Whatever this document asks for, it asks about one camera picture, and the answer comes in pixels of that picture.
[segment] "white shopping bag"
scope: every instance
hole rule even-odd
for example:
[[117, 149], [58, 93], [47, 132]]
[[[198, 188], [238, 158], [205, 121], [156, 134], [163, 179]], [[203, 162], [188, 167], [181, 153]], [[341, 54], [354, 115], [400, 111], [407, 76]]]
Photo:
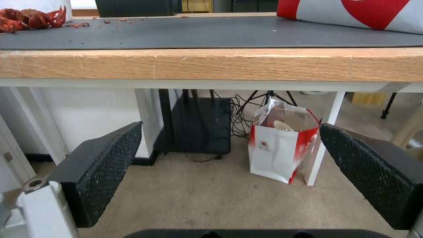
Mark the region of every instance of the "white shopping bag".
[[289, 19], [423, 34], [423, 0], [279, 0]]
[[250, 172], [291, 183], [318, 130], [319, 122], [308, 109], [271, 99], [254, 115], [248, 144]]

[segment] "chair leg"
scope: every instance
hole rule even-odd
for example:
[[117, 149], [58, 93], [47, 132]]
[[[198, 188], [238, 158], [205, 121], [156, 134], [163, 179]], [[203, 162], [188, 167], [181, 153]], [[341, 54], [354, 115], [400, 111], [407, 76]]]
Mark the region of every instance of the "chair leg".
[[418, 106], [417, 110], [401, 125], [399, 130], [392, 137], [392, 144], [405, 149], [413, 136], [423, 128], [423, 105]]

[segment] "white desk leg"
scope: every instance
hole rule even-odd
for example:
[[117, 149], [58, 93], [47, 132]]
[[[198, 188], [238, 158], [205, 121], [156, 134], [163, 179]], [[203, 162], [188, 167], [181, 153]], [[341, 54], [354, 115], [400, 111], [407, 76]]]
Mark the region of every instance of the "white desk leg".
[[62, 162], [68, 151], [40, 90], [29, 87], [11, 87], [10, 90], [54, 163]]
[[[332, 105], [326, 108], [323, 114], [322, 123], [335, 124], [336, 118], [338, 117], [338, 114], [339, 114], [339, 110], [341, 109], [345, 92], [344, 91], [331, 92], [330, 96], [331, 96], [330, 101]], [[313, 167], [311, 169], [311, 172], [308, 178], [306, 178], [308, 186], [314, 185], [314, 182], [316, 181], [317, 173], [319, 172], [321, 163], [323, 161], [324, 153], [326, 152], [326, 148], [324, 147], [323, 143], [321, 142], [319, 143], [320, 144], [317, 149], [316, 158], [314, 159]]]

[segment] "desk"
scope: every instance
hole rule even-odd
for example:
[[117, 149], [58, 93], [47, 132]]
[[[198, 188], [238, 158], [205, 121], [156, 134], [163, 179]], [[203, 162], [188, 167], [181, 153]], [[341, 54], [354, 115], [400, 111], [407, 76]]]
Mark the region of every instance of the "desk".
[[[423, 92], [422, 73], [420, 47], [0, 51], [0, 86], [330, 91], [331, 124], [346, 91]], [[308, 185], [324, 152], [320, 144]]]

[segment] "beige carpet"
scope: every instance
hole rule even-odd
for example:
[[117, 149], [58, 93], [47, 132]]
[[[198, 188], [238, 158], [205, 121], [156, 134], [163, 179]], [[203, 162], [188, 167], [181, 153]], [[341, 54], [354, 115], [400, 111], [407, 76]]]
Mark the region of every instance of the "beige carpet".
[[[247, 97], [250, 92], [241, 93]], [[317, 116], [327, 106], [324, 95], [294, 96]], [[345, 100], [337, 124], [389, 139], [421, 97], [399, 95], [385, 121], [379, 119], [380, 107], [364, 108]], [[247, 110], [251, 115], [254, 107]], [[247, 140], [233, 138], [231, 153], [221, 161], [194, 163], [185, 154], [171, 153], [160, 156], [152, 167], [130, 166], [99, 222], [80, 229], [81, 236], [123, 237], [149, 228], [354, 228], [405, 237], [405, 231], [390, 228], [330, 156], [324, 159], [316, 186], [307, 187], [302, 176], [285, 185], [250, 174], [246, 146]], [[53, 167], [51, 163], [34, 164], [40, 174]]]

